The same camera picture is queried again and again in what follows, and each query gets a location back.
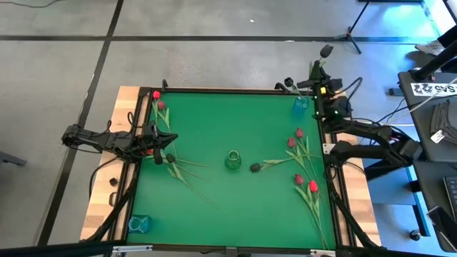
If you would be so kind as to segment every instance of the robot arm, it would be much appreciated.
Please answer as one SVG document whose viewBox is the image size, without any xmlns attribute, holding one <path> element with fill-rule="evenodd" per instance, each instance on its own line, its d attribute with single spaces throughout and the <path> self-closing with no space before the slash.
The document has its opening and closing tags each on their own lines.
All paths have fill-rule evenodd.
<svg viewBox="0 0 457 257">
<path fill-rule="evenodd" d="M 178 138 L 178 134 L 162 132 L 154 122 L 151 125 L 144 124 L 141 132 L 139 136 L 134 136 L 131 131 L 97 133 L 75 124 L 66 129 L 62 142 L 71 148 L 77 148 L 80 145 L 92 146 L 100 153 L 108 151 L 128 162 L 140 161 L 148 150 L 152 149 L 154 161 L 156 164 L 162 164 L 160 149 L 164 149 Z"/>
</svg>

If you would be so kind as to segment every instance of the black metal frame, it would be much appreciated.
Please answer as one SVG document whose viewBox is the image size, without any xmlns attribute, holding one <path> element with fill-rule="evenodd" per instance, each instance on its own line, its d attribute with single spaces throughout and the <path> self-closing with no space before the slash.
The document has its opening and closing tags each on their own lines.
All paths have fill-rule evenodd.
<svg viewBox="0 0 457 257">
<path fill-rule="evenodd" d="M 162 88 L 149 88 L 149 87 L 141 87 L 139 97 L 137 100 L 137 105 L 135 109 L 135 121 L 138 121 L 138 115 L 141 110 L 142 103 L 144 101 L 144 97 L 148 96 L 148 102 L 146 107 L 151 106 L 152 102 L 152 92 L 153 91 L 162 91 L 166 93 L 196 93 L 196 94 L 260 94 L 260 95 L 277 95 L 277 96 L 285 96 L 288 94 L 286 91 L 281 90 L 257 90 L 257 89 L 199 89 L 199 88 L 169 88 L 163 86 Z M 146 109 L 146 114 L 144 117 L 144 123 L 149 122 L 149 118 L 151 115 L 151 108 Z M 318 130 L 319 136 L 321 138 L 322 143 L 326 143 L 325 133 L 323 132 L 321 121 L 318 121 Z M 336 135 L 331 134 L 331 143 L 336 142 Z M 139 176 L 139 172 L 141 169 L 141 164 L 135 164 L 134 169 L 134 176 Z M 127 168 L 123 168 L 121 177 L 126 177 L 128 173 Z M 344 182 L 343 172 L 340 168 L 336 168 L 336 178 L 338 179 L 338 183 L 340 186 L 341 197 L 346 208 L 349 209 L 348 204 L 348 196 L 346 191 L 346 184 Z M 118 201 L 119 197 L 121 196 L 121 188 L 125 188 L 126 179 L 120 181 L 124 185 L 119 186 L 118 190 L 118 197 L 116 198 L 116 202 Z M 131 199 L 127 203 L 126 215 L 124 219 L 124 226 L 122 229 L 122 237 L 121 240 L 126 242 L 128 236 L 128 222 L 131 217 L 134 201 L 135 201 L 135 193 L 136 193 L 137 183 L 134 185 L 134 192 L 131 196 Z M 333 202 L 333 199 L 329 197 L 330 201 L 330 209 L 331 209 L 331 216 L 332 216 L 332 223 L 333 223 L 333 232 L 335 235 L 335 242 L 336 247 L 342 246 L 342 235 L 341 235 L 341 228 L 340 223 L 338 220 L 338 208 L 336 204 Z M 116 227 L 116 223 L 113 223 L 113 227 L 110 229 L 110 236 L 109 240 L 113 240 L 112 235 L 114 235 L 114 229 Z M 356 246 L 356 237 L 354 232 L 352 231 L 351 227 L 346 223 L 346 227 L 348 229 L 348 237 L 350 246 Z M 217 252 L 217 253 L 225 253 L 227 250 L 227 246 L 188 246 L 188 245 L 168 245 L 168 244 L 154 244 L 154 250 L 156 251 L 195 251 L 195 252 Z M 242 253 L 270 253 L 270 254 L 310 254 L 311 249 L 305 248 L 257 248 L 257 247 L 239 247 L 237 248 L 238 254 Z"/>
</svg>

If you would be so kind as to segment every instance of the green table surface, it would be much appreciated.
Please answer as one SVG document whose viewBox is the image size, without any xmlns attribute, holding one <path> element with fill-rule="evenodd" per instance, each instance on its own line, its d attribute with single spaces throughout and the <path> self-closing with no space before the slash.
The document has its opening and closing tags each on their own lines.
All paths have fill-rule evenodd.
<svg viewBox="0 0 457 257">
<path fill-rule="evenodd" d="M 335 236 L 328 191 L 323 179 L 321 141 L 310 99 L 305 117 L 292 116 L 293 96 L 164 93 L 170 110 L 171 132 L 178 158 L 208 167 L 179 163 L 205 181 L 183 172 L 189 185 L 217 205 L 214 208 L 152 159 L 141 163 L 133 215 L 152 217 L 150 231 L 130 233 L 129 243 L 238 246 L 265 248 L 323 248 L 321 234 L 305 201 L 295 189 L 294 174 L 310 178 L 294 160 L 258 173 L 249 166 L 289 156 L 287 139 L 298 127 L 309 137 L 313 167 L 318 174 L 321 225 L 328 247 Z M 168 131 L 160 119 L 159 128 Z M 224 165 L 237 149 L 242 164 L 236 171 Z M 168 146 L 164 153 L 173 153 Z M 316 177 L 305 161 L 308 173 Z"/>
</svg>

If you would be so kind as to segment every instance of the sticker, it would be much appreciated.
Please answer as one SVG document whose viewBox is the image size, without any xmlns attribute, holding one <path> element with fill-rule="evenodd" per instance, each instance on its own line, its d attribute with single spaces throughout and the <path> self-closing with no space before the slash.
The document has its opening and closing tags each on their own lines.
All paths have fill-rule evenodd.
<svg viewBox="0 0 457 257">
<path fill-rule="evenodd" d="M 444 136 L 442 130 L 438 130 L 432 137 L 430 137 L 430 139 L 435 143 L 439 143 L 443 138 Z"/>
<path fill-rule="evenodd" d="M 411 88 L 414 96 L 432 96 L 447 85 L 446 83 L 411 83 Z M 447 86 L 436 96 L 450 96 L 453 94 L 457 94 L 457 84 Z"/>
</svg>

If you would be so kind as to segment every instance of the black cable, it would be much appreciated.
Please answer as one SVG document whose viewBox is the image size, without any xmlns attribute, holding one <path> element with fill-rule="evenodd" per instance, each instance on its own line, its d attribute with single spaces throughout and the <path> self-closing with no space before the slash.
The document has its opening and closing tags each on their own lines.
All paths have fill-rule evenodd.
<svg viewBox="0 0 457 257">
<path fill-rule="evenodd" d="M 92 172 L 92 175 L 91 175 L 91 180 L 89 181 L 89 200 L 91 200 L 91 195 L 92 195 L 92 183 L 94 182 L 94 177 L 95 177 L 95 174 L 97 173 L 97 171 L 99 171 L 100 168 L 103 168 L 105 167 L 106 165 L 112 163 L 114 160 L 116 160 L 117 157 L 114 157 L 112 158 L 111 160 L 105 162 L 105 163 L 102 163 L 100 164 L 100 166 L 98 166 L 94 172 Z"/>
<path fill-rule="evenodd" d="M 398 105 L 397 105 L 397 108 L 395 108 L 395 110 L 393 110 L 393 111 L 398 110 L 398 108 L 400 108 L 401 103 L 403 103 L 403 101 L 405 101 L 405 98 L 401 99 L 400 103 L 398 103 Z M 394 114 L 395 114 L 395 113 L 391 114 L 391 115 L 387 118 L 386 123 L 388 123 L 388 120 L 391 119 L 391 118 L 393 117 Z"/>
<path fill-rule="evenodd" d="M 352 87 L 354 84 L 356 84 L 356 83 L 358 82 L 356 88 L 355 88 L 355 89 L 352 91 L 352 93 L 349 95 L 348 100 L 347 100 L 347 102 L 346 102 L 346 111 L 349 112 L 349 113 L 351 114 L 351 115 L 350 115 L 351 121 L 352 121 L 353 119 L 352 119 L 352 110 L 349 110 L 349 100 L 351 100 L 352 96 L 357 92 L 358 88 L 359 88 L 360 85 L 362 84 L 362 81 L 363 81 L 362 77 L 358 77 L 358 78 L 357 78 L 355 81 L 353 81 L 353 82 L 351 83 L 351 85 L 349 85 L 348 88 L 347 88 L 347 89 L 349 89 L 350 87 Z"/>
<path fill-rule="evenodd" d="M 129 123 L 130 125 L 132 125 L 133 128 L 137 129 L 137 128 L 141 128 L 141 126 L 137 126 L 134 124 L 134 113 L 132 113 L 131 111 L 129 111 L 127 113 L 127 119 L 129 120 Z"/>
<path fill-rule="evenodd" d="M 452 94 L 452 95 L 449 95 L 449 96 L 434 97 L 433 99 L 431 99 L 431 100 L 428 101 L 428 102 L 436 101 L 436 100 L 440 100 L 440 99 L 447 99 L 447 98 L 453 97 L 453 96 L 457 96 L 457 94 Z M 391 114 L 395 114 L 395 113 L 397 113 L 397 112 L 399 112 L 399 111 L 402 111 L 402 110 L 404 110 L 404 109 L 413 108 L 413 107 L 415 107 L 415 106 L 417 106 L 417 105 L 419 105 L 419 104 L 421 104 L 421 103 L 411 104 L 411 105 L 408 105 L 408 106 L 404 106 L 404 107 L 402 107 L 402 108 L 400 108 L 400 109 L 398 109 L 398 110 L 396 110 L 396 111 L 392 111 L 391 113 L 389 113 L 389 114 L 385 115 L 384 117 L 382 117 L 381 119 L 379 119 L 378 122 L 381 122 L 382 120 L 384 120 L 385 118 L 387 118 L 387 117 L 390 116 Z"/>
<path fill-rule="evenodd" d="M 351 163 L 350 161 L 346 161 L 345 164 L 350 164 L 350 165 L 358 168 L 359 170 L 361 170 L 362 173 L 365 173 L 365 170 L 362 167 L 360 167 L 359 165 L 355 164 L 355 163 Z"/>
<path fill-rule="evenodd" d="M 77 151 L 83 151 L 83 152 L 85 152 L 85 153 L 101 153 L 100 151 L 89 151 L 89 150 L 79 149 L 79 148 L 73 147 L 73 146 L 69 146 L 69 148 L 75 149 L 75 150 L 77 150 Z"/>
<path fill-rule="evenodd" d="M 92 136 L 102 136 L 106 133 L 110 133 L 109 129 L 111 128 L 111 124 L 112 124 L 112 121 L 111 120 L 108 120 L 108 122 L 106 122 L 106 129 L 105 131 L 101 132 L 101 133 L 95 133 L 94 135 Z"/>
<path fill-rule="evenodd" d="M 333 180 L 336 178 L 336 170 L 334 170 L 333 174 L 331 173 L 331 168 L 335 168 L 331 165 L 328 165 L 323 172 L 323 178 L 327 181 L 327 183 L 333 183 Z"/>
<path fill-rule="evenodd" d="M 397 130 L 398 132 L 402 133 L 404 136 L 409 137 L 408 134 L 407 134 L 405 131 L 399 129 L 399 128 L 396 127 L 396 126 L 392 126 L 392 125 L 388 125 L 388 124 L 381 125 L 381 124 L 379 123 L 379 121 L 374 121 L 374 120 L 370 120 L 370 119 L 367 119 L 367 118 L 354 118 L 354 120 L 365 120 L 365 121 L 370 121 L 372 124 L 378 125 L 378 126 L 380 126 L 380 127 L 391 127 L 391 128 L 393 128 L 393 129 Z"/>
<path fill-rule="evenodd" d="M 58 1 L 65 1 L 65 0 L 54 0 L 52 2 L 50 2 L 49 4 L 46 4 L 46 5 L 43 5 L 43 6 L 31 6 L 31 5 L 28 5 L 28 4 L 21 4 L 21 3 L 16 3 L 14 1 L 0 1 L 0 4 L 14 4 L 14 5 L 17 5 L 17 6 L 25 6 L 25 7 L 29 7 L 29 8 L 46 8 Z"/>
<path fill-rule="evenodd" d="M 359 79 L 360 79 L 360 80 L 363 80 L 362 77 L 358 77 L 356 80 L 352 81 L 351 85 L 347 86 L 345 89 L 339 91 L 338 93 L 335 93 L 335 92 L 332 92 L 332 93 L 334 93 L 335 96 L 337 96 L 337 95 L 339 95 L 339 94 L 342 94 L 343 92 L 345 92 L 345 91 L 347 91 L 348 89 L 350 89 L 353 85 L 355 85 L 356 82 L 357 82 Z"/>
</svg>

